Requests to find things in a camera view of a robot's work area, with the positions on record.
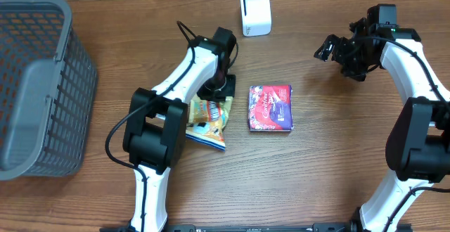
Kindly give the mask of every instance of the cable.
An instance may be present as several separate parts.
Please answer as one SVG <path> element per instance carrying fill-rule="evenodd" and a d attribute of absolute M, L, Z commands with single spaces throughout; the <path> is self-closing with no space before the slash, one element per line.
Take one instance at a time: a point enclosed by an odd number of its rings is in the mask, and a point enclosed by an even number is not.
<path fill-rule="evenodd" d="M 239 45 L 238 42 L 236 42 L 236 55 L 234 56 L 233 60 L 230 62 L 230 64 L 228 65 L 228 69 L 233 66 L 234 62 L 236 61 L 236 58 L 238 57 L 238 53 L 239 53 Z"/>
<path fill-rule="evenodd" d="M 387 232 L 389 229 L 389 226 L 391 225 L 392 221 L 394 221 L 395 216 L 400 212 L 400 209 L 405 205 L 406 201 L 412 196 L 415 195 L 417 191 L 432 191 L 436 193 L 450 193 L 450 189 L 442 189 L 442 188 L 433 188 L 433 187 L 417 187 L 414 189 L 411 189 L 408 194 L 401 200 L 400 204 L 397 205 L 391 216 L 387 219 L 387 223 L 385 228 L 382 230 L 382 232 Z"/>
<path fill-rule="evenodd" d="M 411 49 L 409 49 L 408 47 L 404 46 L 403 44 L 400 44 L 399 42 L 392 40 L 392 39 L 386 39 L 386 38 L 381 38 L 381 37 L 355 37 L 355 38 L 351 38 L 349 40 L 349 42 L 351 41 L 361 41 L 361 40 L 379 40 L 379 41 L 386 41 L 389 43 L 394 44 L 395 46 L 398 46 L 399 48 L 405 50 L 406 52 L 410 53 L 420 64 L 420 66 L 423 69 L 423 72 L 425 74 L 425 76 L 427 77 L 428 82 L 430 83 L 431 89 L 433 90 L 433 92 L 436 94 L 436 97 L 438 97 L 438 99 L 443 102 L 445 108 L 447 109 L 448 112 L 450 112 L 450 105 L 447 103 L 447 101 L 445 100 L 445 98 L 441 95 L 441 93 L 439 92 L 439 90 L 437 89 L 437 85 L 435 84 L 435 81 L 433 80 L 433 78 L 431 77 L 430 72 L 427 69 L 427 65 L 423 62 L 423 60 L 417 55 L 417 52 L 413 52 Z"/>
<path fill-rule="evenodd" d="M 195 62 L 195 49 L 192 46 L 191 40 L 189 39 L 189 36 L 186 34 L 186 32 L 183 30 L 186 29 L 190 34 L 192 34 L 192 36 L 194 36 L 194 38 L 196 37 L 196 35 L 189 29 L 187 28 L 187 26 L 185 26 L 181 21 L 177 21 L 176 24 L 178 25 L 178 28 L 181 30 L 181 33 L 184 35 L 184 37 L 186 38 L 186 40 L 188 41 L 188 45 L 192 50 L 192 60 L 189 63 L 188 67 L 184 70 L 183 73 L 181 73 L 181 75 L 169 86 L 167 87 L 167 89 L 165 91 L 163 91 L 161 94 L 158 94 L 156 97 L 154 97 L 153 99 L 149 100 L 147 103 L 141 105 L 140 107 L 138 107 L 137 109 L 135 109 L 134 111 L 130 112 L 127 116 L 123 117 L 110 131 L 110 133 L 108 134 L 108 136 L 106 137 L 106 141 L 105 141 L 105 151 L 106 151 L 106 155 L 108 155 L 108 157 L 113 161 L 116 162 L 119 165 L 128 167 L 128 168 L 132 168 L 135 169 L 136 171 L 138 171 L 141 176 L 142 176 L 142 182 L 143 182 L 143 197 L 142 197 L 142 210 L 141 210 L 141 232 L 144 232 L 144 228 L 145 228 L 145 211 L 146 211 L 146 197 L 147 197 L 147 176 L 146 174 L 143 172 L 142 169 L 140 169 L 138 167 L 138 165 L 131 165 L 127 162 L 123 162 L 121 160 L 118 160 L 116 157 L 113 156 L 113 154 L 110 151 L 110 142 L 111 142 L 111 138 L 113 137 L 114 133 L 130 118 L 133 117 L 133 115 L 135 115 L 136 113 L 146 109 L 146 110 L 150 110 L 152 105 L 154 104 L 154 102 L 156 102 L 157 100 L 159 100 L 160 98 L 162 98 L 164 95 L 168 94 L 182 79 L 183 77 L 188 73 L 188 71 L 192 68 L 194 62 Z"/>

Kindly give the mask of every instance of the colorful food package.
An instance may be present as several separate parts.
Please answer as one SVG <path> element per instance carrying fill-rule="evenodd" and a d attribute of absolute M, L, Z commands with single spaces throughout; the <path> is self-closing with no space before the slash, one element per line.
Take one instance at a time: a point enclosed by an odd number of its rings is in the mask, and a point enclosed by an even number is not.
<path fill-rule="evenodd" d="M 291 131 L 290 85 L 251 86 L 248 96 L 250 131 Z"/>
<path fill-rule="evenodd" d="M 222 130 L 226 126 L 233 97 L 225 102 L 203 101 L 196 95 L 189 106 L 189 120 L 186 137 L 209 146 L 225 150 Z"/>

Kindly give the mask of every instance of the wooden table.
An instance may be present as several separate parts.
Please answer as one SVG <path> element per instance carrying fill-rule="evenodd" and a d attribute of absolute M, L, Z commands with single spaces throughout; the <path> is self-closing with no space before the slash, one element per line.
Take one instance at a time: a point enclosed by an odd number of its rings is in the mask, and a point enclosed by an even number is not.
<path fill-rule="evenodd" d="M 238 0 L 71 1 L 74 27 L 98 66 L 98 93 L 86 158 L 76 176 L 0 183 L 0 229 L 97 231 L 134 213 L 134 174 L 111 162 L 104 142 L 138 87 L 165 79 L 186 53 L 176 20 L 211 37 L 231 29 L 240 44 L 231 72 L 236 98 L 226 152 L 187 141 L 169 180 L 171 224 L 301 225 L 346 221 L 385 175 L 385 142 L 402 109 L 394 82 L 377 70 L 357 83 L 337 63 L 313 58 L 329 34 L 379 3 L 397 5 L 398 23 L 415 28 L 437 76 L 450 88 L 450 0 L 271 0 L 273 27 L 243 38 Z M 295 129 L 250 133 L 248 88 L 292 84 Z M 112 140 L 122 151 L 123 129 Z M 439 184 L 449 187 L 445 179 Z M 403 218 L 416 231 L 450 231 L 450 195 L 423 194 Z"/>

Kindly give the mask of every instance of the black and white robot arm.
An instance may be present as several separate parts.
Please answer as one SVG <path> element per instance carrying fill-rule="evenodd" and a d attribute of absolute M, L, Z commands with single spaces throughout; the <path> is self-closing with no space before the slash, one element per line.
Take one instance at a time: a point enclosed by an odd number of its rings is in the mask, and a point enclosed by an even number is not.
<path fill-rule="evenodd" d="M 195 94 L 217 102 L 234 96 L 236 77 L 228 75 L 228 69 L 235 45 L 232 31 L 221 27 L 212 39 L 196 36 L 165 81 L 150 91 L 139 88 L 134 93 L 129 109 L 134 116 L 127 121 L 123 148 L 134 165 L 136 206 L 129 225 L 115 231 L 160 232 L 164 228 L 169 173 L 185 144 L 187 103 Z M 147 123 L 147 117 L 164 119 L 164 127 Z"/>
<path fill-rule="evenodd" d="M 450 172 L 450 112 L 444 102 L 449 101 L 450 92 L 428 64 L 416 31 L 397 25 L 395 6 L 379 4 L 370 8 L 368 17 L 350 24 L 350 30 L 354 33 L 351 39 L 330 35 L 314 57 L 327 61 L 333 54 L 332 60 L 342 65 L 341 73 L 360 82 L 377 67 L 386 69 L 404 109 L 386 144 L 390 169 L 371 199 L 357 210 L 354 217 L 358 226 L 349 231 L 394 232 L 403 214 L 423 192 L 410 196 L 411 190 L 431 187 Z M 416 54 L 423 64 L 401 46 Z M 444 130 L 442 136 L 429 136 L 431 126 Z"/>

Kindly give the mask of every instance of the plastic bin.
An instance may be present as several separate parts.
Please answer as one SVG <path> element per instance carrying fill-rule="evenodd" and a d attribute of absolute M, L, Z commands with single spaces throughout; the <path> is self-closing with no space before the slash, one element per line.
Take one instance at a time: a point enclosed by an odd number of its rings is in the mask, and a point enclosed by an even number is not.
<path fill-rule="evenodd" d="M 0 0 L 0 180 L 79 170 L 97 80 L 64 0 Z"/>

